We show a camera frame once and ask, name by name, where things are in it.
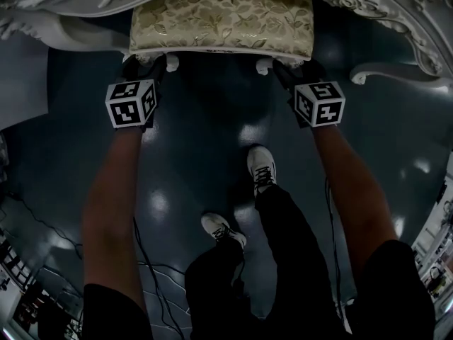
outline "black t-shirt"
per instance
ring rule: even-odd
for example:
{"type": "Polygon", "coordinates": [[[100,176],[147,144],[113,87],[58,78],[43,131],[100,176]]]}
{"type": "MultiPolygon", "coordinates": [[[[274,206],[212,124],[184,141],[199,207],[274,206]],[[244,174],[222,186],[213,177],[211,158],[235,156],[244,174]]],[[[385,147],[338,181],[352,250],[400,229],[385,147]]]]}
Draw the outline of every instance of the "black t-shirt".
{"type": "MultiPolygon", "coordinates": [[[[433,338],[434,307],[407,244],[381,245],[366,263],[357,291],[352,338],[433,338]]],[[[100,338],[153,339],[148,317],[133,300],[110,288],[86,285],[83,339],[100,338]]]]}

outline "forearm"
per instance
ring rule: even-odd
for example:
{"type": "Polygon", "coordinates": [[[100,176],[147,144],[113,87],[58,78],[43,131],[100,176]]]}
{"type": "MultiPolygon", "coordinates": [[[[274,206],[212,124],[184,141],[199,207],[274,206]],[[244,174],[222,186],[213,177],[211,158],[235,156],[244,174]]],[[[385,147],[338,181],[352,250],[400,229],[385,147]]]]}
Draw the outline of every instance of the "forearm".
{"type": "Polygon", "coordinates": [[[371,254],[397,239],[385,194],[335,126],[313,130],[333,199],[345,230],[355,279],[371,254]]]}
{"type": "Polygon", "coordinates": [[[142,132],[115,133],[83,215],[85,284],[118,290],[145,309],[134,249],[133,217],[142,132]]]}

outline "glossy floor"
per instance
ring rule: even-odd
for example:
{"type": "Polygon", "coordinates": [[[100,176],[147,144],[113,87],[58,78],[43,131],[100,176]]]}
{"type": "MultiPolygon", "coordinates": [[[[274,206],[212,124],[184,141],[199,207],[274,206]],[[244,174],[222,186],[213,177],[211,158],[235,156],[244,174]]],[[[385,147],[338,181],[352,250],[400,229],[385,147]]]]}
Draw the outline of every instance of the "glossy floor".
{"type": "MultiPolygon", "coordinates": [[[[395,32],[319,2],[315,26],[314,57],[347,97],[340,128],[379,179],[401,238],[411,243],[445,175],[452,146],[452,93],[381,77],[354,85],[348,74],[355,64],[413,62],[409,45],[395,32]]],[[[51,51],[50,113],[6,131],[8,187],[22,195],[37,217],[77,242],[82,205],[114,132],[104,98],[121,59],[114,52],[51,51]]],[[[261,317],[272,306],[276,272],[253,208],[245,163],[250,144],[272,151],[278,183],[304,211],[332,281],[335,272],[324,173],[311,132],[297,127],[288,93],[272,73],[258,75],[255,63],[253,56],[181,55],[180,69],[167,74],[161,86],[164,98],[154,129],[143,138],[136,214],[150,259],[181,270],[214,245],[200,224],[204,211],[236,220],[248,236],[244,280],[253,312],[261,317]]],[[[71,245],[34,222],[20,203],[8,200],[4,210],[8,217],[2,226],[16,237],[11,242],[23,259],[35,270],[47,264],[82,291],[82,265],[71,245]]],[[[285,218],[276,220],[285,225],[285,218]]],[[[346,300],[355,294],[355,286],[338,218],[336,235],[346,300]]],[[[294,264],[305,276],[311,276],[304,267],[309,255],[301,253],[294,264]]],[[[183,283],[181,275],[161,269],[183,283]]],[[[144,289],[154,292],[151,276],[146,268],[141,271],[144,289]]],[[[184,292],[167,278],[159,279],[168,299],[186,308],[184,292]]],[[[156,298],[145,296],[151,322],[161,324],[156,298]]],[[[174,313],[182,327],[190,326],[186,314],[176,308],[174,313]]],[[[177,338],[166,329],[154,331],[157,339],[177,338]]]]}

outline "seat cushion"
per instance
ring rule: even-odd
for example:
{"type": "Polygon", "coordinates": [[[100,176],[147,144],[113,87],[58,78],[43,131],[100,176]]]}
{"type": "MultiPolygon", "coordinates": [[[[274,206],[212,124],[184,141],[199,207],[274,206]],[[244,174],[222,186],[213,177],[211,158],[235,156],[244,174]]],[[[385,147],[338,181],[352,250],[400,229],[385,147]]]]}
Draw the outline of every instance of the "seat cushion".
{"type": "Polygon", "coordinates": [[[311,0],[153,0],[132,18],[130,50],[255,52],[309,60],[311,0]]]}

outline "white cube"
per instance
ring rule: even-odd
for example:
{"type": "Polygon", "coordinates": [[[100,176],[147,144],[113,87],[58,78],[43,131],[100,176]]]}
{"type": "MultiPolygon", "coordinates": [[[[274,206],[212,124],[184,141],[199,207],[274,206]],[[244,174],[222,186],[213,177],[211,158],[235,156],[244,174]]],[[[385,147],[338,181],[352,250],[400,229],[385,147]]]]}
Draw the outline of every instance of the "white cube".
{"type": "Polygon", "coordinates": [[[114,128],[142,126],[157,106],[153,79],[111,84],[105,100],[114,128]]]}
{"type": "Polygon", "coordinates": [[[301,84],[294,97],[294,109],[313,128],[341,122],[346,99],[337,82],[301,84]]]}

